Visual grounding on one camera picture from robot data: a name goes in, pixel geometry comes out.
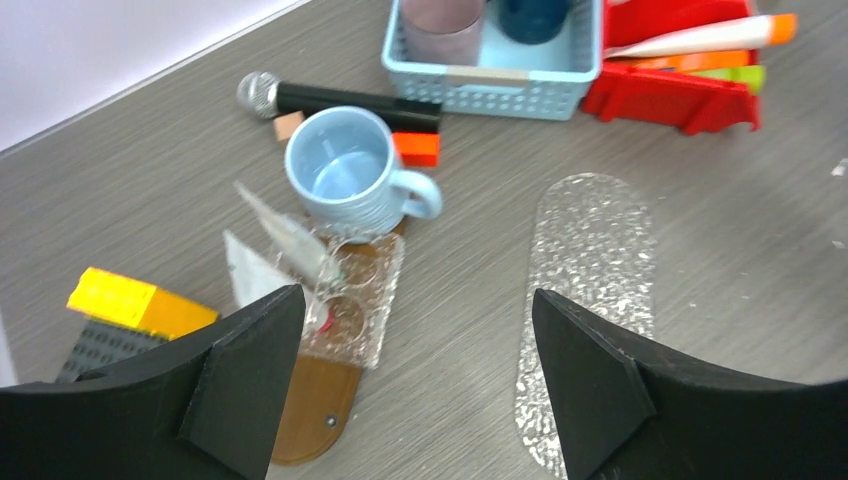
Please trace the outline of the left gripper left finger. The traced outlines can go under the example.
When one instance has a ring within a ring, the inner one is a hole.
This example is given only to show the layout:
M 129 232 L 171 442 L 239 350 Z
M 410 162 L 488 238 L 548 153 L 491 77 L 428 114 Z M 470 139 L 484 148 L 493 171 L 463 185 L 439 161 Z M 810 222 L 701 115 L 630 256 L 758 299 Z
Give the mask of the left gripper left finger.
M 5 479 L 262 479 L 305 318 L 281 287 L 71 383 L 1 391 Z

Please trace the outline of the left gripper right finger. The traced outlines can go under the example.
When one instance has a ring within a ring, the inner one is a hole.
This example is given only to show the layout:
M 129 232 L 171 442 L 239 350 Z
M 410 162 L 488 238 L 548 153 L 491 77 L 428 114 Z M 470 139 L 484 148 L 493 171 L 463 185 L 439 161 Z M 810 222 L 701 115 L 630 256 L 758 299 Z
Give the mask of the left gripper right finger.
M 571 479 L 843 479 L 847 384 L 721 367 L 551 291 L 532 303 Z

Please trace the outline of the clear acrylic toothbrush holder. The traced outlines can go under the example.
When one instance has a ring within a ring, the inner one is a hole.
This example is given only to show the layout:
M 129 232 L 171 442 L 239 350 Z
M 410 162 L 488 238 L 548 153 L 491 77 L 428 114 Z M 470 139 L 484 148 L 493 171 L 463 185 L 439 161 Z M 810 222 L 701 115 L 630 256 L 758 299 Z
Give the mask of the clear acrylic toothbrush holder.
M 405 239 L 397 233 L 364 230 L 313 232 L 331 259 L 321 265 L 307 301 L 299 353 L 374 369 L 384 337 L 405 256 Z

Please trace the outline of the teal cap toothpaste tube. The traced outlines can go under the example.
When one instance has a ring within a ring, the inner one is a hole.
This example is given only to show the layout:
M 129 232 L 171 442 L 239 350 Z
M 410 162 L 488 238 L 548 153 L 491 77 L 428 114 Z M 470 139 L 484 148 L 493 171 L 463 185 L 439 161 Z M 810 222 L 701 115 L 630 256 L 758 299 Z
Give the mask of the teal cap toothpaste tube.
M 289 267 L 313 285 L 321 281 L 331 284 L 344 282 L 345 276 L 339 262 L 310 230 L 291 216 L 272 209 L 240 181 L 235 181 L 233 185 L 253 210 Z

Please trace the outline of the light blue mug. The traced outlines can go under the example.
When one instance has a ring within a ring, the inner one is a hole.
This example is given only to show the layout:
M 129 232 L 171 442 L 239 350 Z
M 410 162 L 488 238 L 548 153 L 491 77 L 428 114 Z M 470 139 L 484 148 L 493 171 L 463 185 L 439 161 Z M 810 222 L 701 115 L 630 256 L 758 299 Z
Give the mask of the light blue mug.
M 360 107 L 308 117 L 286 144 L 284 167 L 307 212 L 328 223 L 388 233 L 407 216 L 431 220 L 444 209 L 440 187 L 405 168 L 388 125 Z

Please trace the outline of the pink cap toothpaste tube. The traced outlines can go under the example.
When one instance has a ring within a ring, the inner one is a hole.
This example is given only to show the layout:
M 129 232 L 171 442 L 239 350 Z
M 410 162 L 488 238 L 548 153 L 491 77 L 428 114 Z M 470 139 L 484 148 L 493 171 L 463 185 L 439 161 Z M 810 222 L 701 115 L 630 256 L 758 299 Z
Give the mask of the pink cap toothpaste tube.
M 272 265 L 231 231 L 225 230 L 223 238 L 233 297 L 237 307 L 246 307 L 283 286 L 300 283 L 299 280 Z M 317 300 L 308 287 L 303 286 L 303 293 L 307 307 L 305 330 L 326 332 L 335 320 L 333 310 Z

